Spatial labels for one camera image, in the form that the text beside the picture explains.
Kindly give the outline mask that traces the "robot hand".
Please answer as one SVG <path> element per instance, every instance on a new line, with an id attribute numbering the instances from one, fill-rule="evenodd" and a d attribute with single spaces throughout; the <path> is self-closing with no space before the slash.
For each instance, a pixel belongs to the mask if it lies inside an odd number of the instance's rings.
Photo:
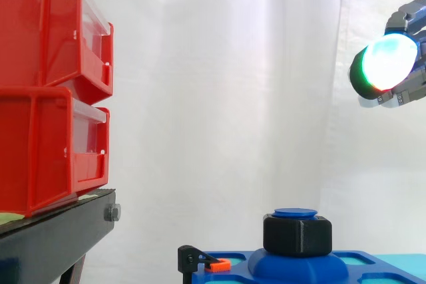
<path id="1" fill-rule="evenodd" d="M 384 35 L 355 55 L 348 77 L 364 108 L 396 108 L 425 98 L 425 0 L 394 12 Z"/>

